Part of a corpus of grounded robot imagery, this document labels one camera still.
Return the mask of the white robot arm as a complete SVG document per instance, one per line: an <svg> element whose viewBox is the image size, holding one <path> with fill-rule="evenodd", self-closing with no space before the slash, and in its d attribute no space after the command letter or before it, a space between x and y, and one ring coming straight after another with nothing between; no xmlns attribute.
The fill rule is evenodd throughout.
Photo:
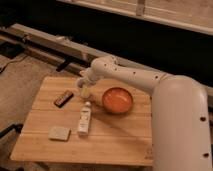
<svg viewBox="0 0 213 171"><path fill-rule="evenodd" d="M77 86L112 78L151 96L153 171L213 171L206 89L183 75L122 67L114 56L92 61Z"/></svg>

